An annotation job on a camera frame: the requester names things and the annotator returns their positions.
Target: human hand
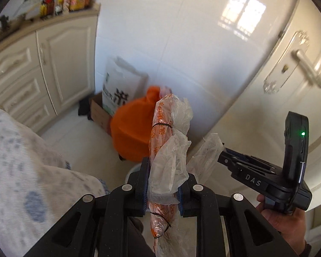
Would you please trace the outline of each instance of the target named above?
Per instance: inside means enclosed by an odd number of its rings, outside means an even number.
[[[266,220],[281,232],[282,237],[292,247],[297,255],[300,255],[306,246],[304,235],[306,233],[305,211],[296,208],[292,215],[281,214],[273,210],[264,210],[265,197],[262,194],[257,196],[260,202],[256,209]]]

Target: cabinet handle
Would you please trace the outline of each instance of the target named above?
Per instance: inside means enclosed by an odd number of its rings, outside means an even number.
[[[312,84],[315,83],[321,89],[321,76],[316,72],[313,64],[304,54],[304,51],[302,49],[298,49],[296,51],[293,51],[293,54],[299,60],[299,63],[305,71],[308,80]]]
[[[46,65],[43,47],[44,47],[44,44],[40,44],[40,46],[39,46],[39,51],[40,51],[40,57],[41,57],[42,64],[43,64],[43,65]]]
[[[19,99],[19,101],[24,100],[29,94],[30,94],[30,92],[29,92],[29,91],[26,91],[26,92],[21,96],[21,98]],[[15,106],[17,103],[18,103],[18,101],[15,100],[15,101],[12,102],[10,105],[11,105],[11,107],[13,107],[13,106]]]
[[[34,122],[38,122],[40,120],[40,118],[42,117],[42,115],[38,115],[35,119],[34,119]]]
[[[19,59],[16,59],[13,63],[12,63],[12,66],[16,66],[16,65],[19,65],[21,63],[21,61]],[[0,71],[0,77],[3,76],[5,74],[5,71],[4,70],[1,70]]]

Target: door handle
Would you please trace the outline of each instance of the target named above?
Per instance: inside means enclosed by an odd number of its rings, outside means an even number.
[[[312,62],[305,55],[304,51],[302,49],[297,49],[293,51],[293,54],[299,60],[307,79],[321,89],[321,76],[316,72]]]
[[[39,46],[40,58],[41,58],[41,61],[42,61],[43,65],[46,65],[43,47],[44,47],[44,45],[43,45],[43,44],[40,44],[40,46]]]
[[[282,88],[299,65],[298,58],[295,54],[296,51],[300,50],[304,54],[308,50],[308,47],[309,36],[307,33],[305,31],[295,32],[290,43],[283,51],[282,56],[278,59],[278,62],[264,80],[263,89],[265,93],[275,94]],[[315,82],[308,75],[307,77],[310,82]]]

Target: drawer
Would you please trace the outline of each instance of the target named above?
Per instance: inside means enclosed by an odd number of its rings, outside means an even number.
[[[0,93],[23,74],[39,65],[35,33],[0,52]]]
[[[38,67],[20,77],[0,94],[0,109],[16,118],[46,95],[48,92]]]
[[[34,132],[38,132],[55,117],[56,112],[52,106],[49,96],[44,96],[42,99],[27,108],[27,110],[17,117],[16,120],[23,125],[26,125]]]

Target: keyhole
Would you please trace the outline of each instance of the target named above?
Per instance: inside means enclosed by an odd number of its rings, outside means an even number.
[[[284,67],[282,69],[282,73],[285,73],[288,69],[289,69],[289,66],[288,65],[284,65]]]

